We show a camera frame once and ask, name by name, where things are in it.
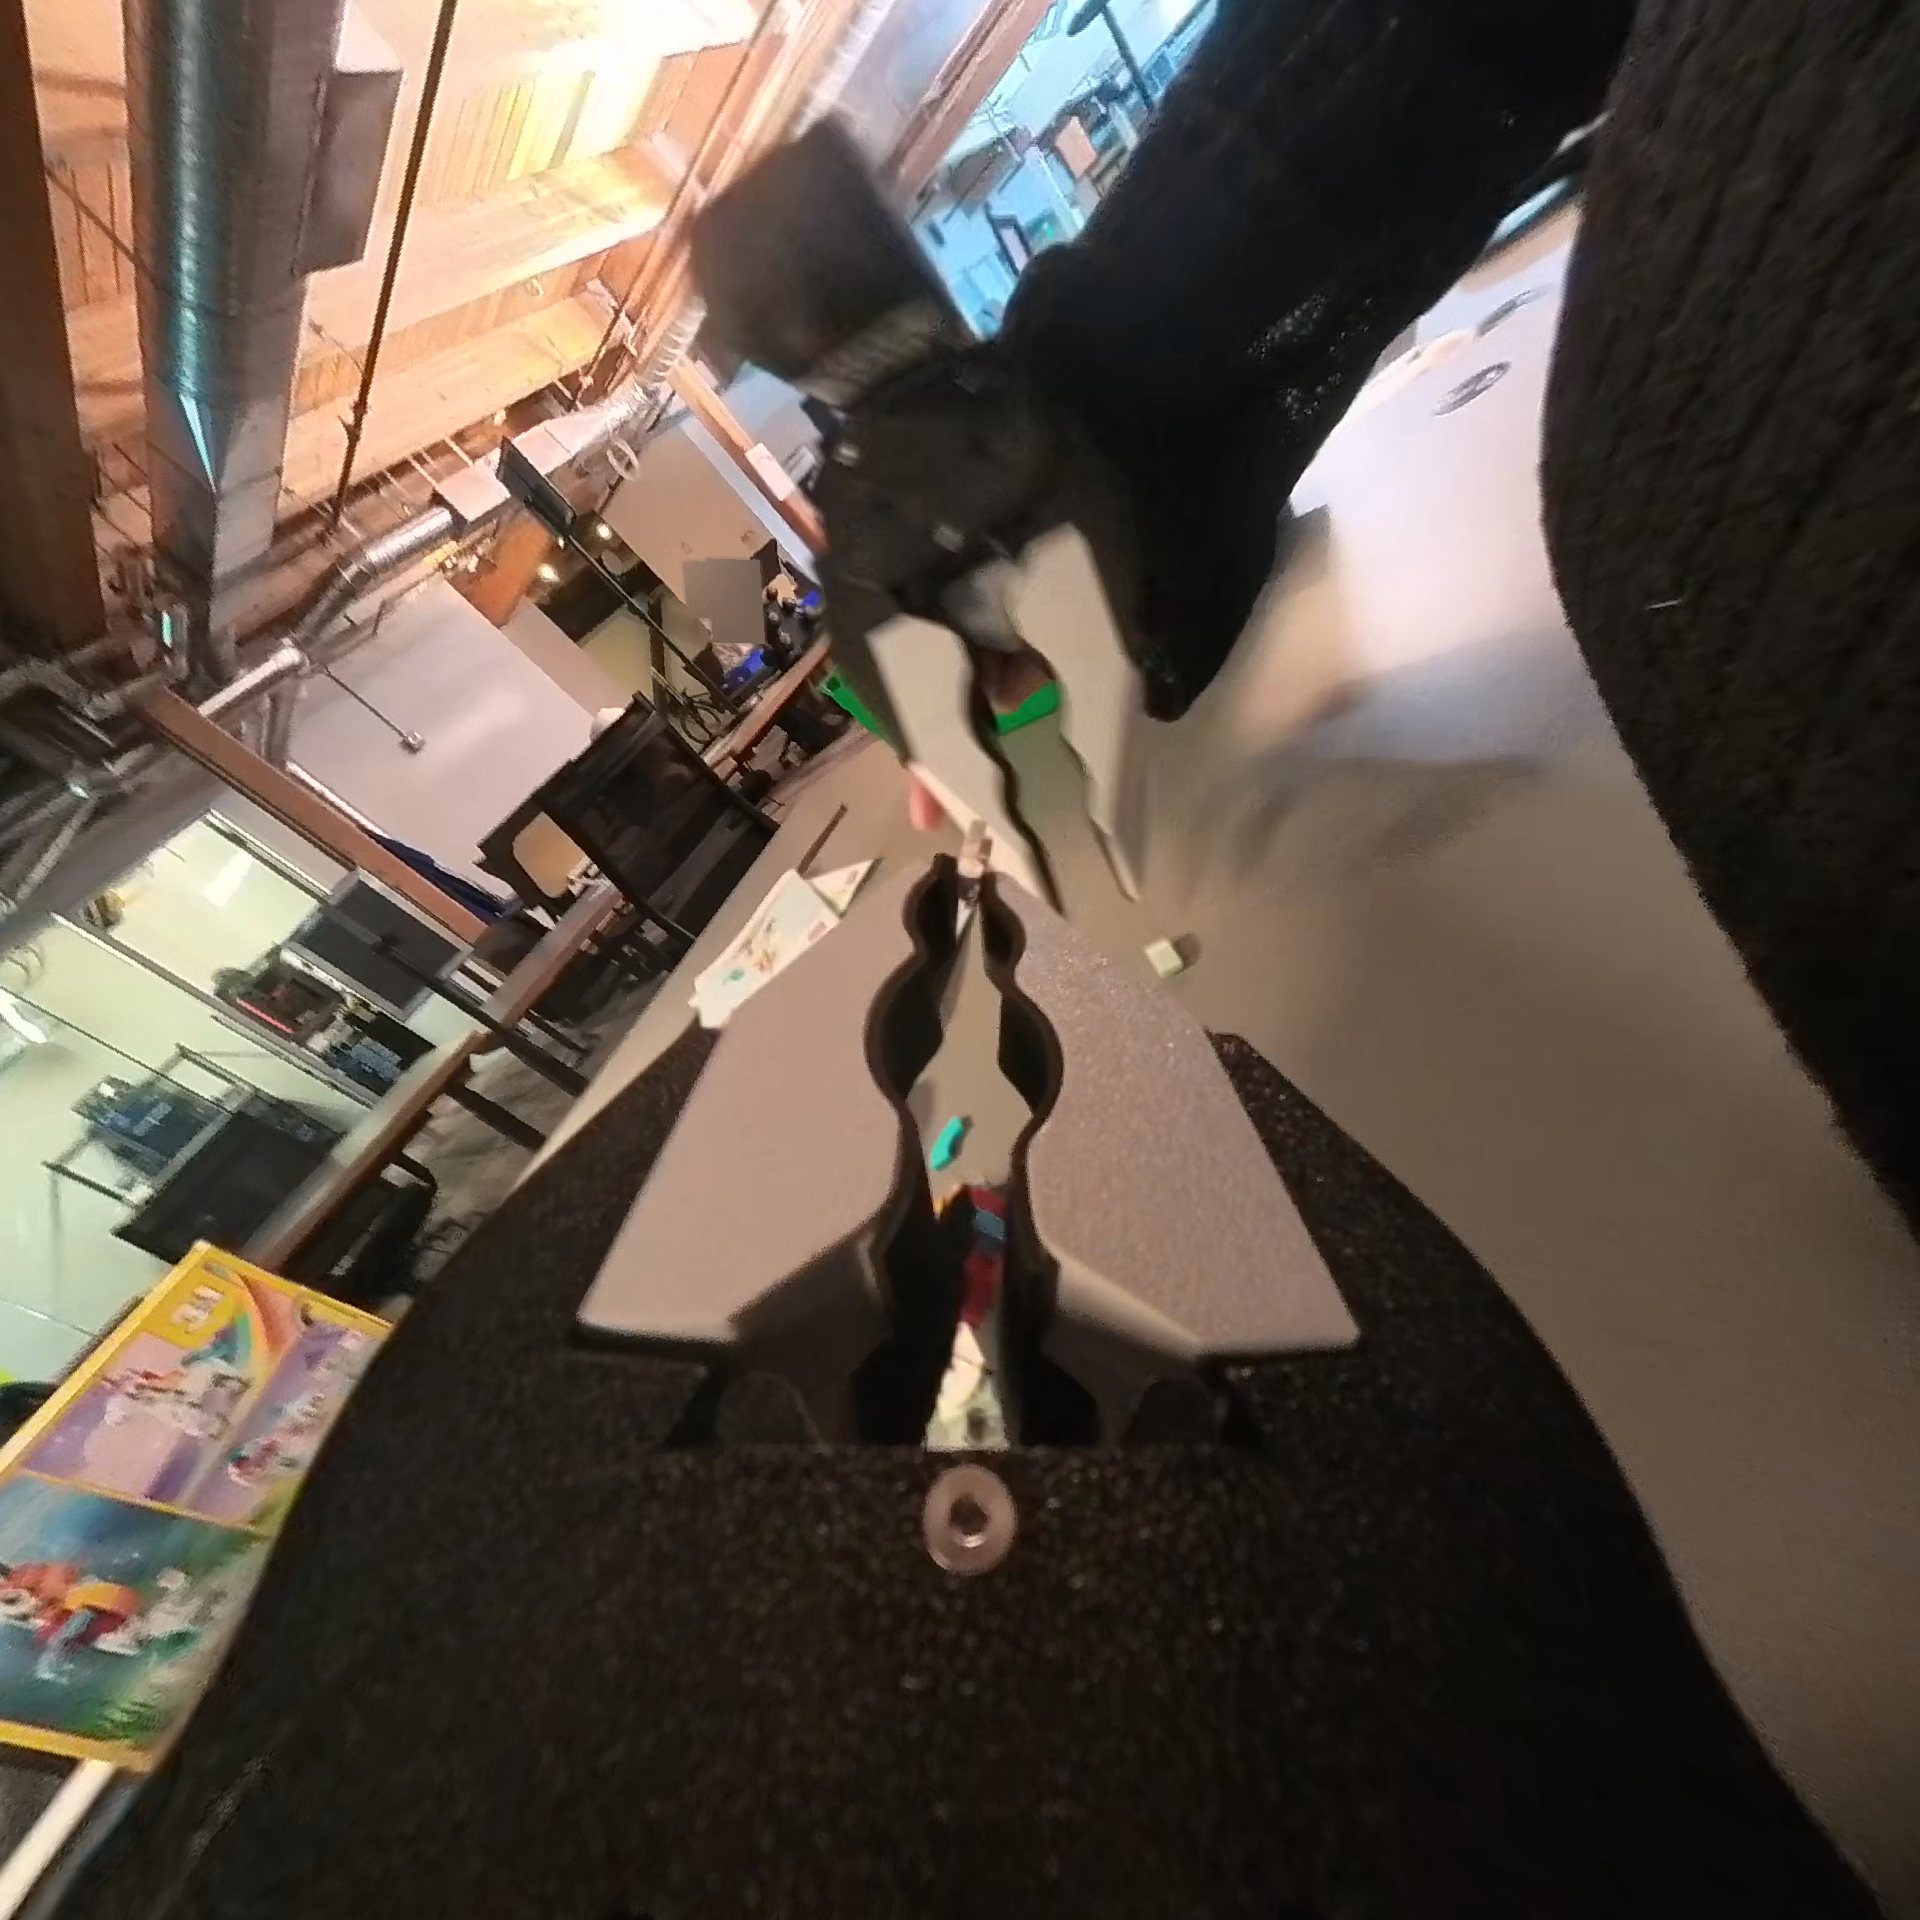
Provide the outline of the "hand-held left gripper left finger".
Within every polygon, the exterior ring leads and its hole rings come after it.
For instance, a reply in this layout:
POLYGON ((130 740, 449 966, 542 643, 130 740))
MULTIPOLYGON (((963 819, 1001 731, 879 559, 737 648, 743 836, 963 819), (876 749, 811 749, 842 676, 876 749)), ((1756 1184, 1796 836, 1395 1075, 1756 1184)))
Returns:
POLYGON ((888 872, 732 1015, 579 1309, 580 1339, 934 1411, 966 1300, 908 1096, 945 1045, 951 855, 888 872))

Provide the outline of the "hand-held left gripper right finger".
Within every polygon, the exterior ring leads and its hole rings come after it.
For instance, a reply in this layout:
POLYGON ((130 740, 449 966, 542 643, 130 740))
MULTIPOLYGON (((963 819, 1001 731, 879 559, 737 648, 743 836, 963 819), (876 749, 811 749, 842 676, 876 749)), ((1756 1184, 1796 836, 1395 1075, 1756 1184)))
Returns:
POLYGON ((1011 1411, 1136 1411, 1161 1382, 1358 1344, 1353 1309, 1212 1036, 1034 895, 985 895, 1008 1182, 1011 1411))

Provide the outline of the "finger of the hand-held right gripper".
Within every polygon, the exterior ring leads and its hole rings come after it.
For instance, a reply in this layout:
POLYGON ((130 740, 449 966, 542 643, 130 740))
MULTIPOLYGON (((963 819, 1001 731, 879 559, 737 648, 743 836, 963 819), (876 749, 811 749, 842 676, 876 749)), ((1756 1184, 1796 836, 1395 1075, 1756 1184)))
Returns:
POLYGON ((945 616, 889 605, 868 627, 886 724, 920 790, 977 838, 985 863, 1048 907, 1066 907, 1044 836, 1022 814, 1019 776, 1001 747, 998 672, 945 616))
POLYGON ((1017 565, 1017 632, 1060 691, 1060 733, 1079 760, 1089 820, 1120 892, 1145 872, 1145 686, 1091 541, 1071 523, 1017 565))

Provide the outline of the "person's right forearm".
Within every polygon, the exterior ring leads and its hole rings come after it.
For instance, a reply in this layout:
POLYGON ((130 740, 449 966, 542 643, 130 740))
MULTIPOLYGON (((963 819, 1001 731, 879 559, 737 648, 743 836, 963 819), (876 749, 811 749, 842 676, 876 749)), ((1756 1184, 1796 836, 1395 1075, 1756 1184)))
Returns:
POLYGON ((1623 3, 1218 4, 999 341, 1120 479, 1145 707, 1190 710, 1392 341, 1588 125, 1623 3))

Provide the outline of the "multicoloured lego model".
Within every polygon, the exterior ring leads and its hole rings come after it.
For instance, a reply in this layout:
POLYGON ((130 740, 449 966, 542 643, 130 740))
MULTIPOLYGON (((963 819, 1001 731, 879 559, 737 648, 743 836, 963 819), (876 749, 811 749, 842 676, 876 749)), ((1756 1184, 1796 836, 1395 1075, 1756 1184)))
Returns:
POLYGON ((974 1335, 990 1330, 1006 1266, 1011 1197, 998 1184, 956 1184, 937 1207, 945 1248, 959 1262, 963 1300, 959 1324, 974 1335))

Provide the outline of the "green box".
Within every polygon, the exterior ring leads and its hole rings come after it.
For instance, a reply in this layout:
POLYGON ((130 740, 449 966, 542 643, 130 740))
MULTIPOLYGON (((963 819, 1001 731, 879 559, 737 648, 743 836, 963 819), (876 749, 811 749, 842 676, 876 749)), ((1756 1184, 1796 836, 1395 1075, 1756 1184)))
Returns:
MULTIPOLYGON (((854 723, 866 728, 873 735, 888 735, 886 727, 881 724, 879 716, 858 698, 850 680, 838 669, 830 667, 824 676, 822 692, 854 723)), ((1032 692, 1017 709, 998 710, 992 727, 999 735, 1008 735, 1022 731, 1026 727, 1039 724, 1044 717, 1057 716, 1060 709, 1060 688, 1057 684, 1044 684, 1040 691, 1032 692)))

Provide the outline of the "small instruction booklet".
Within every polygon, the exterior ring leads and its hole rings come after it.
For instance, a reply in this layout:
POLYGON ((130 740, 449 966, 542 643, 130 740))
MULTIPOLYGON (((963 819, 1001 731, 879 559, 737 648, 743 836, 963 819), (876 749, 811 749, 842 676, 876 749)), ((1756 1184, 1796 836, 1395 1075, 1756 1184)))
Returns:
POLYGON ((868 856, 816 876, 786 870, 695 978, 688 1006, 699 1028, 724 1028, 738 1006, 838 931, 876 868, 868 856))

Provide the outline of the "long brown table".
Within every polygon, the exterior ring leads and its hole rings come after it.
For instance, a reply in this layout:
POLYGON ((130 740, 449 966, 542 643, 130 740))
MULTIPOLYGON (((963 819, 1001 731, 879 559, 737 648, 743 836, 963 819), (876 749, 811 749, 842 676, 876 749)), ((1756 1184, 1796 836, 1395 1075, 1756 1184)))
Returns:
POLYGON ((481 1094, 471 1083, 471 1068, 481 1052, 506 1048, 569 1096, 580 1096, 588 1091, 588 1077, 534 1043, 527 1028, 539 998, 561 982, 571 963, 585 956, 620 907, 622 893, 617 887, 599 880, 563 911, 561 922, 542 935, 487 998, 474 998, 441 982, 439 994, 470 1020, 471 1030, 430 1048, 404 1070, 396 1091, 385 1094, 327 1152, 323 1166, 305 1179, 295 1195, 247 1236, 240 1256, 281 1276, 290 1272, 290 1262, 323 1235, 337 1213, 404 1157, 444 1099, 481 1118, 511 1146, 528 1152, 539 1149, 544 1134, 481 1094))

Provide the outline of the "black equipment cart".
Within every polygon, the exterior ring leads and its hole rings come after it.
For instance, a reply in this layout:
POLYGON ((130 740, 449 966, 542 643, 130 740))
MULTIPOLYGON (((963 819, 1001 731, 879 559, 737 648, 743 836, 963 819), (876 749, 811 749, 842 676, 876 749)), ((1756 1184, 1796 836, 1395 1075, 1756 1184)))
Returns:
POLYGON ((767 811, 639 698, 483 836, 478 863, 551 911, 594 872, 642 939, 684 958, 775 835, 767 811))

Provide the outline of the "hanging black monitor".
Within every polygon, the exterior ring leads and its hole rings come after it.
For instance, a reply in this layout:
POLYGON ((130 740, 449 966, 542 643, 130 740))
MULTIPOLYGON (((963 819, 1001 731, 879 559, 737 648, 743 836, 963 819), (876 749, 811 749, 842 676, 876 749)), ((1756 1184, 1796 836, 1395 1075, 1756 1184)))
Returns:
POLYGON ((535 456, 516 439, 506 439, 497 451, 497 479, 512 501, 534 515, 551 538, 563 543, 575 540, 579 509, 568 501, 561 485, 542 470, 535 456))

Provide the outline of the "black office chair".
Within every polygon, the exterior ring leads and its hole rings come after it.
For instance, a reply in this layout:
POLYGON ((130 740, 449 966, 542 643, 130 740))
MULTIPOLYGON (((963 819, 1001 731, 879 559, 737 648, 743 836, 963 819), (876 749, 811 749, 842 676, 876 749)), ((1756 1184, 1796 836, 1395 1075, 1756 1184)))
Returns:
POLYGON ((382 1312, 391 1300, 416 1294, 422 1243, 439 1192, 441 1184, 425 1163, 399 1157, 268 1268, 342 1306, 382 1312))

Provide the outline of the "black equipment case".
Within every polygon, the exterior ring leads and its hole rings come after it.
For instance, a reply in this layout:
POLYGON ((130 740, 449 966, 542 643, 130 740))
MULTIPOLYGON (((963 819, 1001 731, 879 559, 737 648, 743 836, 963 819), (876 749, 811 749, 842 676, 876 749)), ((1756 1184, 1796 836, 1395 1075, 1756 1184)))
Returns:
POLYGON ((396 1020, 412 1020, 471 939, 422 917, 377 880, 342 877, 279 941, 303 970, 396 1020))

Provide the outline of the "black cabinet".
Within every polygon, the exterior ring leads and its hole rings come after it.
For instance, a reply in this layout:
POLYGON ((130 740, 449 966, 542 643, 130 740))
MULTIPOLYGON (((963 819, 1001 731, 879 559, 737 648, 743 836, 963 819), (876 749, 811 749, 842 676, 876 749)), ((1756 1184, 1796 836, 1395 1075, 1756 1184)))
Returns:
POLYGON ((201 1242, 240 1254, 344 1139, 311 1111, 251 1099, 194 1142, 112 1238, 167 1264, 201 1242))

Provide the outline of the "flexible metal duct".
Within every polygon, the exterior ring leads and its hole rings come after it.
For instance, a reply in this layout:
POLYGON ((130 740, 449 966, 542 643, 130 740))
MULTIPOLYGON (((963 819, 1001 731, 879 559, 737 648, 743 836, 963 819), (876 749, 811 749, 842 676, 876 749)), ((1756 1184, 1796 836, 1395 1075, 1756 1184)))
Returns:
POLYGON ((299 662, 342 623, 353 605, 412 565, 457 541, 463 525, 454 507, 436 503, 353 546, 279 622, 239 643, 236 669, 220 680, 218 691, 239 691, 242 680, 258 678, 275 662, 289 669, 286 662, 290 661, 290 669, 299 669, 299 662))

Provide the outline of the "spiral metal air duct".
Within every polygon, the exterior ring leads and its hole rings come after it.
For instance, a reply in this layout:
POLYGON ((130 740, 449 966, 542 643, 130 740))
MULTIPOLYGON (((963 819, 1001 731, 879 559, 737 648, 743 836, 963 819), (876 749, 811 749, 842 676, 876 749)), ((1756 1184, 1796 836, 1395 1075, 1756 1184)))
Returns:
POLYGON ((135 322, 161 563, 212 599, 271 548, 342 3, 127 3, 135 322))

